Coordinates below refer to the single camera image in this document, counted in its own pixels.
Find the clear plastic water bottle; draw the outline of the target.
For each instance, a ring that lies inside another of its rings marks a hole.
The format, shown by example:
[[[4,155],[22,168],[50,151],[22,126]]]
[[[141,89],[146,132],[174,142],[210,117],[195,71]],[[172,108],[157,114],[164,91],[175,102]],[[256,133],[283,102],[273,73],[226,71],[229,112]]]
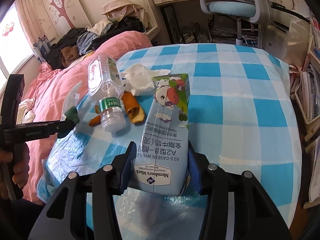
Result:
[[[124,86],[117,61],[98,54],[88,65],[88,93],[99,108],[100,122],[105,131],[116,133],[126,126],[121,107]]]

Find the blue milk carton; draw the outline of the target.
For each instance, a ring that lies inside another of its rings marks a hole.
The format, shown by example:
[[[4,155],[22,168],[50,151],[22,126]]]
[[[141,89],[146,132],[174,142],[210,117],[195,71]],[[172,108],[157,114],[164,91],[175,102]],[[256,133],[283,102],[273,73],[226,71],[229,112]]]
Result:
[[[131,188],[180,196],[188,183],[188,74],[153,78],[155,93],[144,128]]]

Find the white tissue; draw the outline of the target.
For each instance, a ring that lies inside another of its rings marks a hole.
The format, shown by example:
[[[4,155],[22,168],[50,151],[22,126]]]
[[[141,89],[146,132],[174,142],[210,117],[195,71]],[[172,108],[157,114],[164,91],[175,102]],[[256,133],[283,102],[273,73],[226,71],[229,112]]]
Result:
[[[150,70],[140,63],[134,64],[120,73],[124,90],[130,92],[133,96],[149,95],[153,92],[155,86],[153,77],[169,75],[170,70],[160,68]]]

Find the cream clothes on bed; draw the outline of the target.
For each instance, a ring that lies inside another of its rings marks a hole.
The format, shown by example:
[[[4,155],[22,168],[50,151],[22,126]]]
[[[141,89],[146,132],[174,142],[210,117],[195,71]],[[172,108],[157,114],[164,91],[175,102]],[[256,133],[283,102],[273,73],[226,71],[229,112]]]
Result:
[[[35,99],[25,99],[18,106],[16,124],[31,123],[35,119],[33,107]]]

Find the pink duvet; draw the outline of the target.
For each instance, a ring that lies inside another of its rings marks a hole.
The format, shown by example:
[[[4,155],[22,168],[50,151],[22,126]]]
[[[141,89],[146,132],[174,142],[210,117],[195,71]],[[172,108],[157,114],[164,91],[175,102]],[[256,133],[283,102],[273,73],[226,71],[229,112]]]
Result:
[[[125,31],[104,42],[82,61],[66,69],[52,70],[49,64],[40,64],[38,69],[40,73],[32,81],[23,96],[24,99],[35,100],[33,107],[34,121],[61,119],[63,103],[77,83],[81,83],[78,90],[80,98],[82,99],[87,94],[87,68],[96,55],[104,53],[117,60],[129,51],[151,46],[152,44],[145,34],[137,31]],[[55,140],[56,135],[52,135],[46,139],[27,142],[30,150],[29,180],[23,188],[23,194],[24,199],[35,204],[43,204],[43,201],[37,196],[36,189],[39,179],[43,175],[42,161],[47,159]]]

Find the pile of dark clothes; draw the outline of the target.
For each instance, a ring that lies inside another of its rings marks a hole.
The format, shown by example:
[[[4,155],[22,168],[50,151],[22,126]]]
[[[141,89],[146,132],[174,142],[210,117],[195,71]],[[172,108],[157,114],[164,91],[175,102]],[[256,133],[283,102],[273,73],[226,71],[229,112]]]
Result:
[[[143,33],[145,27],[139,18],[126,16],[119,21],[103,19],[93,28],[72,28],[51,46],[44,59],[53,70],[67,68],[79,57],[97,50],[104,42],[125,31]]]

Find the pink window curtain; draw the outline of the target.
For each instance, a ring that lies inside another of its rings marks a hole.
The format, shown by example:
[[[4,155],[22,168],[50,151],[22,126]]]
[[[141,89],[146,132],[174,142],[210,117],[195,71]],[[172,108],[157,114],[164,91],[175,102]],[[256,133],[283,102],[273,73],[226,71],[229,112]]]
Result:
[[[58,33],[42,0],[16,0],[15,7],[25,37],[40,62],[46,62],[50,42]]]

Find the white bookshelf with books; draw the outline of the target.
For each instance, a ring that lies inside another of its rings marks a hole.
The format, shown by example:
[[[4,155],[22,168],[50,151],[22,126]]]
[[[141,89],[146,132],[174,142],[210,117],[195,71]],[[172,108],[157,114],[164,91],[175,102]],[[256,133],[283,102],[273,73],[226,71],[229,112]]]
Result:
[[[305,152],[310,159],[310,185],[304,209],[319,205],[319,22],[310,14],[309,41],[306,58],[301,70],[295,73],[291,86],[304,120],[307,143]]]

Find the beige bag on bed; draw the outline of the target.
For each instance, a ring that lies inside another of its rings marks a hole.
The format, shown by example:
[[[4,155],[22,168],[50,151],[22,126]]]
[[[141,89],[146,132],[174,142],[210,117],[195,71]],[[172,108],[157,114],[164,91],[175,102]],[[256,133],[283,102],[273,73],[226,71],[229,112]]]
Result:
[[[149,27],[146,9],[131,0],[113,0],[101,7],[102,14],[111,22],[120,22],[126,17],[135,17],[142,22],[143,27]]]

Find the clear plastic bag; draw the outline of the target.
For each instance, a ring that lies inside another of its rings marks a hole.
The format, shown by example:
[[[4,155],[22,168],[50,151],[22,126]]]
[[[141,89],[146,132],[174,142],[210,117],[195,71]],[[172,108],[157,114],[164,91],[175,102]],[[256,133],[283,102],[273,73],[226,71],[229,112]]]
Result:
[[[307,55],[310,36],[310,24],[299,18],[293,18],[289,31],[285,35],[282,60],[287,64],[303,67]]]

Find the blue grey desk chair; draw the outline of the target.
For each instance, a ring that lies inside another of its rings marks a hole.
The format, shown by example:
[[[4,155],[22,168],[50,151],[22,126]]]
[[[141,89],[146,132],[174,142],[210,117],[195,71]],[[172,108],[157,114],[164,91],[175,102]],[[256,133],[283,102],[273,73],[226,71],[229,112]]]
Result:
[[[205,14],[224,14],[236,17],[237,37],[235,42],[242,45],[241,19],[259,25],[269,25],[273,21],[270,0],[228,0],[207,2],[200,0]]]

